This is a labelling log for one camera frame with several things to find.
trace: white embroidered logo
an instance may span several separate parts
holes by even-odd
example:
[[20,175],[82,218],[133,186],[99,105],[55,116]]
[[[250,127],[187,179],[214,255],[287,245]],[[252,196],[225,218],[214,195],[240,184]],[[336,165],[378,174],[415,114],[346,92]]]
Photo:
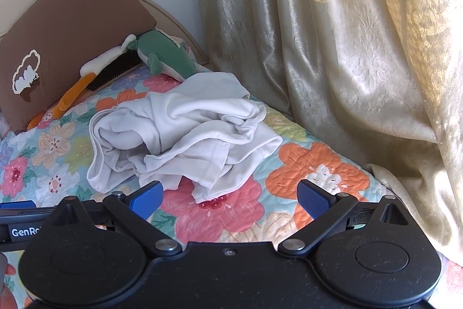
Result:
[[[31,65],[27,65],[26,69],[23,72],[22,76],[18,76],[19,71],[24,67],[26,61],[28,58],[30,58],[32,55],[35,55],[37,58],[37,64],[35,68],[32,68]],[[32,82],[36,79],[38,79],[38,74],[37,70],[40,65],[40,54],[37,53],[35,49],[31,50],[29,54],[27,54],[24,58],[21,64],[18,66],[16,69],[13,79],[12,79],[12,89],[13,93],[19,95],[25,88],[30,88],[32,85]]]

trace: circular pad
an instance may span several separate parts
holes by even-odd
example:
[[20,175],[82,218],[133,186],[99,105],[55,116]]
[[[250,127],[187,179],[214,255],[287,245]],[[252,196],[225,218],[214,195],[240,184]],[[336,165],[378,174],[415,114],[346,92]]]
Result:
[[25,288],[45,303],[92,306],[117,297],[140,278],[146,257],[130,237],[64,225],[34,240],[19,261]]
[[79,242],[55,251],[52,265],[65,274],[82,275],[100,267],[105,257],[105,251],[98,245]]
[[392,274],[408,263],[408,254],[400,246],[389,242],[370,242],[355,251],[361,266],[375,273]]

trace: bed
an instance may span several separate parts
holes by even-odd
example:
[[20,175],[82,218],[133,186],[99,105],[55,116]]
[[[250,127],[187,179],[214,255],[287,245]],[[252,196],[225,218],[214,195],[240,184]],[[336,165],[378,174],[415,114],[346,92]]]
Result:
[[[182,46],[195,60],[197,70],[208,71],[207,56],[189,32],[156,3],[139,1],[157,19],[158,28],[184,41]],[[0,0],[0,38],[34,2]],[[166,92],[179,84],[166,75],[152,77],[143,66],[74,106],[61,119],[42,120],[38,127],[18,135],[8,133],[0,142],[0,200],[34,200],[37,206],[54,206],[67,195],[103,200],[105,195],[94,191],[85,178],[93,158],[88,130],[92,115],[144,97],[149,91]],[[368,202],[378,202],[389,193],[370,173],[278,111],[267,107],[265,123],[282,136],[283,144],[242,188],[199,206],[191,197],[193,184],[182,179],[178,190],[164,193],[161,208],[148,221],[182,245],[188,241],[278,244],[312,220],[296,201],[300,179],[309,178],[331,193],[348,192]],[[138,187],[133,177],[117,190],[130,193]],[[9,263],[17,266],[20,255],[7,253]],[[431,303],[436,308],[454,307],[463,297],[463,269],[443,256],[441,260],[443,274]],[[5,284],[19,308],[30,302],[17,274],[6,276]]]

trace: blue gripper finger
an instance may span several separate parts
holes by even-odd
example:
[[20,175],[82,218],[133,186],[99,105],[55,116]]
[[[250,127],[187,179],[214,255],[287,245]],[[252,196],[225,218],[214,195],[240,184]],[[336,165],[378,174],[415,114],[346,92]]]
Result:
[[2,210],[19,210],[19,209],[35,209],[37,206],[32,200],[23,200],[22,202],[0,203]]
[[133,192],[124,203],[138,216],[147,220],[162,204],[164,188],[159,181],[153,181]]
[[316,219],[336,203],[336,197],[315,185],[309,180],[297,184],[297,202],[313,218]]

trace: stuffed toy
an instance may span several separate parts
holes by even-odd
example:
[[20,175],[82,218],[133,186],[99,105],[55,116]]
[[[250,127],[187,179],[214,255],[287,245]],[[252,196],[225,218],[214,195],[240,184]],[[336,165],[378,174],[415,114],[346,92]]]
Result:
[[194,62],[180,46],[181,40],[155,29],[139,36],[127,48],[136,50],[153,75],[166,74],[179,82],[196,74]]
[[[53,119],[60,119],[64,113],[77,101],[81,96],[86,93],[87,89],[90,89],[89,85],[95,83],[95,79],[98,77],[98,83],[106,84],[111,83],[115,78],[121,76],[129,69],[142,65],[137,54],[131,52],[131,56],[123,55],[127,50],[127,45],[135,41],[137,37],[134,34],[129,34],[122,45],[113,47],[98,57],[93,58],[89,62],[85,63],[80,68],[80,79],[60,98],[59,102],[51,108]],[[111,67],[106,74],[99,76],[105,68]],[[28,124],[27,130],[30,130],[40,123],[45,111],[40,112],[36,115]]]

